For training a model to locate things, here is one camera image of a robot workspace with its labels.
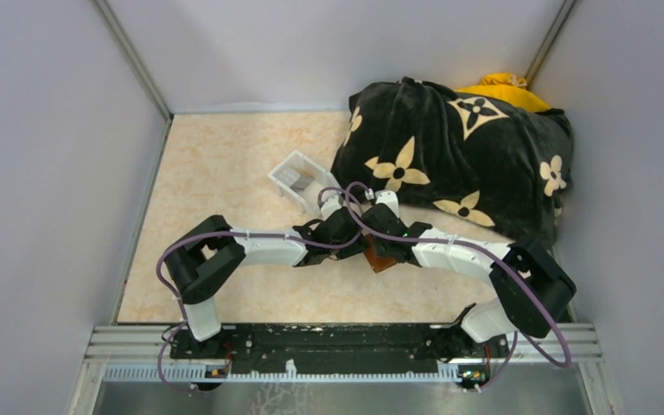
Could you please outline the brown leather card holder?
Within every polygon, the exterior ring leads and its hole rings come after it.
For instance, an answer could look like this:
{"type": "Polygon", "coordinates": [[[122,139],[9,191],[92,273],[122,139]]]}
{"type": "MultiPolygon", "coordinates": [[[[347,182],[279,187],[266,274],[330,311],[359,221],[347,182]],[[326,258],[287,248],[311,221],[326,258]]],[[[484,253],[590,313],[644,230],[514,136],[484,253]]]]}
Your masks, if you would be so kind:
{"type": "Polygon", "coordinates": [[[367,262],[369,263],[373,273],[375,274],[381,273],[387,269],[394,267],[397,264],[395,258],[382,257],[375,252],[374,243],[373,243],[374,238],[371,234],[366,234],[364,236],[364,240],[367,245],[367,248],[364,252],[364,256],[367,262]]]}

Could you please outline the white translucent plastic card box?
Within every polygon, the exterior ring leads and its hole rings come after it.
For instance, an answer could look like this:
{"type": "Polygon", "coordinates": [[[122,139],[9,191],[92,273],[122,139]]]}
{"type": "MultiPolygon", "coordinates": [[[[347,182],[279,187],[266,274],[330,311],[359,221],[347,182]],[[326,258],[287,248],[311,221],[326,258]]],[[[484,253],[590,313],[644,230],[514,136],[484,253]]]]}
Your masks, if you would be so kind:
{"type": "Polygon", "coordinates": [[[322,216],[318,200],[320,192],[327,187],[340,187],[327,169],[299,150],[293,150],[267,177],[282,197],[313,218],[322,216]]]}

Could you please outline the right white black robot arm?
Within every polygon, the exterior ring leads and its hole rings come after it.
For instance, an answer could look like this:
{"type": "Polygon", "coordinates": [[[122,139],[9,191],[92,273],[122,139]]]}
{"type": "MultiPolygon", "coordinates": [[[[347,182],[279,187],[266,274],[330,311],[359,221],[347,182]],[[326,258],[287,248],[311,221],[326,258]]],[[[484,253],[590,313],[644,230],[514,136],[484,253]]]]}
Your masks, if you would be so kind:
{"type": "Polygon", "coordinates": [[[466,309],[452,333],[454,349],[476,355],[486,341],[514,331],[542,339],[564,314],[577,287],[534,239],[495,243],[445,233],[433,225],[407,226],[387,205],[376,204],[361,219],[376,254],[398,263],[453,271],[490,285],[496,298],[466,309]]]}

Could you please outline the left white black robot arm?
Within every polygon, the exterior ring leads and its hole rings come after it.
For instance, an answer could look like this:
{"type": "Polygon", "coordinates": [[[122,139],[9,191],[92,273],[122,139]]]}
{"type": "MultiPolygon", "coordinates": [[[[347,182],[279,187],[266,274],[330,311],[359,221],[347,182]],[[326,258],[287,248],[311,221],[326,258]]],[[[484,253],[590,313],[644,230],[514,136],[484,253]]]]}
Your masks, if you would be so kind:
{"type": "Polygon", "coordinates": [[[156,272],[163,283],[174,285],[191,332],[191,347],[212,358],[225,345],[214,296],[238,268],[320,265],[326,259],[347,259],[366,250],[359,226],[344,207],[326,220],[274,231],[234,228],[216,214],[168,247],[156,272]]]}

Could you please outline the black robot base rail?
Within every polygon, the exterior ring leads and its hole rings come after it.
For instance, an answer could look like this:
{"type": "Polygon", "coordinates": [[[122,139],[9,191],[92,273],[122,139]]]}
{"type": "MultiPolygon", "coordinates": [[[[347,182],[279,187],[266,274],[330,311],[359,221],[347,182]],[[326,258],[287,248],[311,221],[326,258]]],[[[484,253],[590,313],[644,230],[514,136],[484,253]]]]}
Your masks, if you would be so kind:
{"type": "Polygon", "coordinates": [[[181,329],[169,345],[173,359],[220,359],[231,374],[280,374],[289,361],[299,374],[432,374],[453,359],[482,365],[509,352],[506,336],[477,343],[457,322],[226,323],[205,341],[181,329]]]}

